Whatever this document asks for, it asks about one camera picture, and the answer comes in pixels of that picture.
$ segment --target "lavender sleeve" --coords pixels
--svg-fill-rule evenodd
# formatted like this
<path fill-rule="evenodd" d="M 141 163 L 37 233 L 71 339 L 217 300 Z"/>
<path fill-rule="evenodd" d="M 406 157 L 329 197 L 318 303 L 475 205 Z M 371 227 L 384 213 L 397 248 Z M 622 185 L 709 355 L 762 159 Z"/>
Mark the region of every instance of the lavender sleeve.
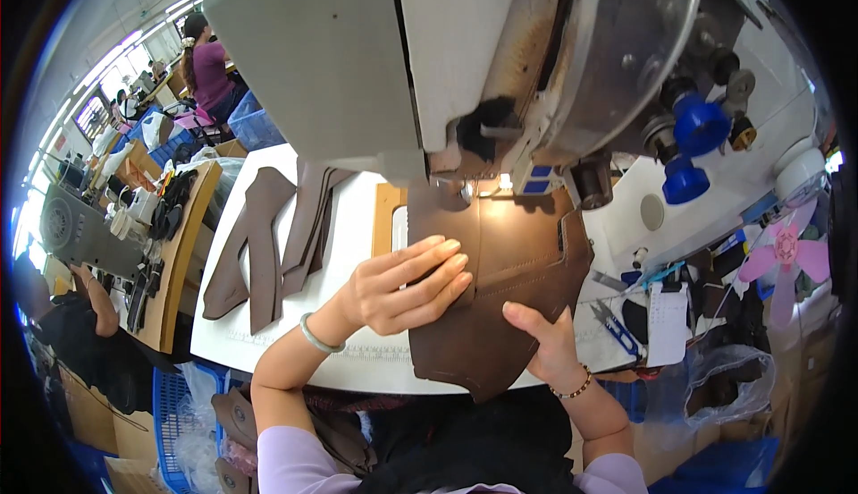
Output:
<path fill-rule="evenodd" d="M 585 494 L 647 494 L 644 471 L 636 460 L 621 453 L 596 458 L 572 481 Z"/>
<path fill-rule="evenodd" d="M 260 494 L 348 494 L 359 485 L 337 473 L 315 435 L 298 427 L 268 427 L 257 441 Z"/>
<path fill-rule="evenodd" d="M 337 473 L 334 460 L 315 435 L 297 427 L 269 427 L 257 441 L 260 494 L 349 494 L 360 479 Z M 632 457 L 611 454 L 593 460 L 575 485 L 585 494 L 646 494 L 644 473 Z M 472 492 L 469 487 L 451 494 Z M 497 485 L 494 492 L 520 492 Z"/>

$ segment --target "scissors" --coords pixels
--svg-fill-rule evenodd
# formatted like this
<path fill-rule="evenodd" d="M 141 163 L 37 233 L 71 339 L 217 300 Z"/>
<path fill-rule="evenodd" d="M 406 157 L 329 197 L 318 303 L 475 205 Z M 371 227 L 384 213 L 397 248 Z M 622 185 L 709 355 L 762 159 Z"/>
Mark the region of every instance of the scissors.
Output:
<path fill-rule="evenodd" d="M 593 315 L 595 318 L 607 328 L 607 331 L 611 333 L 611 335 L 617 339 L 620 345 L 623 346 L 623 349 L 626 350 L 629 354 L 634 356 L 636 359 L 640 358 L 638 353 L 638 343 L 634 338 L 631 337 L 631 333 L 623 326 L 619 319 L 614 316 L 614 312 L 611 311 L 606 304 L 597 300 L 596 304 L 598 308 L 591 306 L 593 309 Z"/>

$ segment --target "beaded bracelet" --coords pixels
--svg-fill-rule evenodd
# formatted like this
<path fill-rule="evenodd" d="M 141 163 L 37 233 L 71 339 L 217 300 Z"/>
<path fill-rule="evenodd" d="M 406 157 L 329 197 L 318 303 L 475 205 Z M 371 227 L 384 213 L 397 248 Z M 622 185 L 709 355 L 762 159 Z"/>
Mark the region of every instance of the beaded bracelet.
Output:
<path fill-rule="evenodd" d="M 558 392 L 556 389 L 554 389 L 554 388 L 552 388 L 551 386 L 549 386 L 549 387 L 548 387 L 548 389 L 550 389 L 550 390 L 551 390 L 551 393 L 553 393 L 554 395 L 556 395 L 556 396 L 560 397 L 561 399 L 572 399 L 572 398 L 574 398 L 574 397 L 577 397 L 577 396 L 578 396 L 578 395 L 580 395 L 581 393 L 585 392 L 585 389 L 587 389 L 587 386 L 589 386 L 590 382 L 592 382 L 592 381 L 593 381 L 593 374 L 592 374 L 592 373 L 590 373 L 589 367 L 587 367 L 587 366 L 586 366 L 586 365 L 584 365 L 583 363 L 582 363 L 581 365 L 585 368 L 585 371 L 587 371 L 587 380 L 586 380 L 586 381 L 585 381 L 585 383 L 581 386 L 581 388 L 579 388 L 579 389 L 575 390 L 575 391 L 574 391 L 574 392 L 572 392 L 572 393 L 560 393 L 560 392 Z"/>

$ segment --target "white table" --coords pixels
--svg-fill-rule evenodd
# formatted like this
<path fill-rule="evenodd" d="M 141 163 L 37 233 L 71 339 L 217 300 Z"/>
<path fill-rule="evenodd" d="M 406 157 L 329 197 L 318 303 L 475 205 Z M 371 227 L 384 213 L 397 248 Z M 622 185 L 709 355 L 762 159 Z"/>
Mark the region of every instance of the white table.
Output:
<path fill-rule="evenodd" d="M 349 280 L 358 263 L 369 259 L 372 224 L 375 214 L 375 188 L 384 182 L 378 174 L 360 173 L 334 190 L 332 231 L 325 247 L 323 268 L 311 274 L 304 290 L 283 299 L 283 317 L 254 336 L 250 336 L 250 307 L 243 303 L 218 321 L 203 319 L 202 295 L 209 284 L 215 264 L 227 241 L 229 232 L 244 206 L 244 192 L 263 166 L 277 168 L 287 179 L 297 184 L 296 154 L 291 145 L 278 145 L 252 152 L 247 156 L 235 181 L 217 231 L 214 233 L 209 259 L 202 275 L 200 295 L 195 313 L 190 351 L 204 359 L 222 363 L 234 369 L 252 372 L 259 357 L 277 338 L 297 326 L 299 318 L 318 309 Z M 294 215 L 294 199 L 290 200 L 276 219 L 276 245 L 279 253 L 288 238 Z M 617 276 L 606 248 L 606 239 L 596 215 L 585 213 L 588 235 L 594 241 L 595 260 L 592 268 Z M 242 272 L 248 279 L 249 260 L 242 255 Z M 587 300 L 616 296 L 617 293 L 590 279 L 585 280 L 576 307 L 575 326 L 578 356 L 593 371 L 605 371 L 634 360 L 626 354 L 607 330 L 595 319 Z M 619 313 L 621 301 L 607 301 Z M 330 356 L 310 381 L 325 388 L 377 393 L 464 393 L 465 389 L 451 384 L 418 379 L 413 374 L 408 348 L 408 334 L 380 337 L 369 328 L 361 329 L 349 338 L 346 350 Z M 513 387 L 541 383 L 524 372 Z"/>

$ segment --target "finger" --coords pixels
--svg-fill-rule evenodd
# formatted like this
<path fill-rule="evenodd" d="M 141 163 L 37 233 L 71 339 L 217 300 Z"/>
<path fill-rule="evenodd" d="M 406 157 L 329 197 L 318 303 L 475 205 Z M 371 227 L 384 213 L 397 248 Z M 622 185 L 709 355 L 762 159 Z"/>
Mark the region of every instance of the finger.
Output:
<path fill-rule="evenodd" d="M 380 255 L 378 257 L 373 257 L 369 261 L 364 262 L 363 266 L 371 276 L 377 276 L 384 271 L 392 269 L 397 265 L 401 265 L 402 263 L 412 259 L 413 257 L 416 257 L 421 253 L 424 253 L 427 250 L 436 247 L 438 244 L 444 242 L 444 240 L 445 239 L 443 235 L 428 236 L 421 241 L 414 242 L 411 246 L 407 246 L 404 249 L 397 250 L 396 252 L 385 253 L 384 255 Z"/>
<path fill-rule="evenodd" d="M 505 302 L 503 311 L 509 324 L 532 335 L 540 343 L 550 340 L 556 331 L 540 312 L 524 304 Z"/>
<path fill-rule="evenodd" d="M 382 300 L 383 311 L 399 316 L 412 308 L 432 302 L 446 285 L 462 272 L 466 263 L 467 255 L 457 253 L 419 284 L 385 295 Z"/>
<path fill-rule="evenodd" d="M 409 328 L 422 327 L 433 321 L 437 321 L 439 317 L 444 315 L 447 308 L 462 294 L 471 283 L 474 276 L 470 273 L 460 273 L 445 288 L 435 296 L 429 303 L 412 308 L 399 317 L 395 317 L 392 322 L 396 333 L 408 330 Z"/>
<path fill-rule="evenodd" d="M 422 253 L 412 257 L 411 259 L 394 266 L 392 269 L 384 271 L 378 279 L 378 291 L 395 291 L 402 284 L 407 284 L 430 270 L 440 265 L 458 252 L 462 244 L 456 239 L 448 239 L 442 244 L 438 244 L 425 250 Z"/>
<path fill-rule="evenodd" d="M 572 326 L 572 309 L 569 306 L 563 308 L 560 312 L 560 317 L 554 322 L 554 328 L 565 332 L 575 333 L 575 328 Z"/>

